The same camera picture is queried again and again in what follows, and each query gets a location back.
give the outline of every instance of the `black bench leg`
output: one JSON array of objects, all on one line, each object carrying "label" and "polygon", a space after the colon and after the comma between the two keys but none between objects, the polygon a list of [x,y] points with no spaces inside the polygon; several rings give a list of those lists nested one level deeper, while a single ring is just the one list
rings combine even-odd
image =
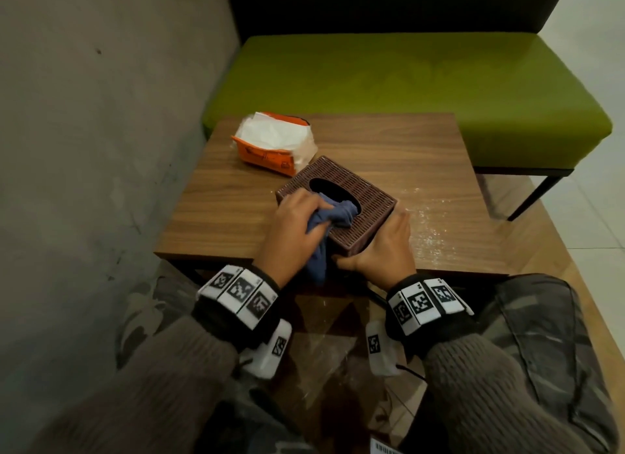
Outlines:
[{"label": "black bench leg", "polygon": [[538,199],[543,197],[544,193],[550,190],[553,186],[555,186],[563,176],[547,176],[544,181],[540,183],[540,185],[534,189],[527,199],[523,202],[523,204],[519,205],[519,208],[515,210],[510,217],[508,217],[508,221],[512,222],[519,215],[524,213],[527,209],[531,207],[533,203],[535,203]]}]

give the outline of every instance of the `orange package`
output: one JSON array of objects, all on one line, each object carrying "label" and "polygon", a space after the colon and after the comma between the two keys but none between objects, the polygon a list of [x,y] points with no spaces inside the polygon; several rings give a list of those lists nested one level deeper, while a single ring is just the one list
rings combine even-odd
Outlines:
[{"label": "orange package", "polygon": [[232,139],[246,163],[294,176],[317,152],[312,135],[304,119],[256,112],[243,119]]}]

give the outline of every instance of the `person's left hand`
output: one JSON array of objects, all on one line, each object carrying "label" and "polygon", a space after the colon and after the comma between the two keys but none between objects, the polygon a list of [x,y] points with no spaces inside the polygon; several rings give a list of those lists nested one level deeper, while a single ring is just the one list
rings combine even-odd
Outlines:
[{"label": "person's left hand", "polygon": [[318,194],[300,188],[286,196],[277,208],[254,266],[283,288],[302,268],[326,235],[330,222],[306,233],[308,220],[317,209],[331,209]]}]

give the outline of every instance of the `brown tissue box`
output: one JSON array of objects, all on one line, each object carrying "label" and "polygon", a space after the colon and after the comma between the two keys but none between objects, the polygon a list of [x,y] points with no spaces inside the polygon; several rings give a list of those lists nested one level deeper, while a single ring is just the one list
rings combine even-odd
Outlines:
[{"label": "brown tissue box", "polygon": [[277,203],[300,188],[320,192],[338,202],[352,201],[358,208],[358,215],[350,228],[334,227],[330,230],[330,241],[336,245],[336,252],[344,256],[362,251],[397,203],[397,199],[327,156],[321,156],[307,165],[277,190]]}]

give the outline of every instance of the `green cushion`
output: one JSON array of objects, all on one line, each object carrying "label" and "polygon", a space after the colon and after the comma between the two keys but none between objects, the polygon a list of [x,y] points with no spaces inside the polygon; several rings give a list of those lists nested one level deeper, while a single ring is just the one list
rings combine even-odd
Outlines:
[{"label": "green cushion", "polygon": [[479,166],[572,169],[612,130],[558,56],[525,33],[252,37],[204,124],[254,111],[454,112]]}]

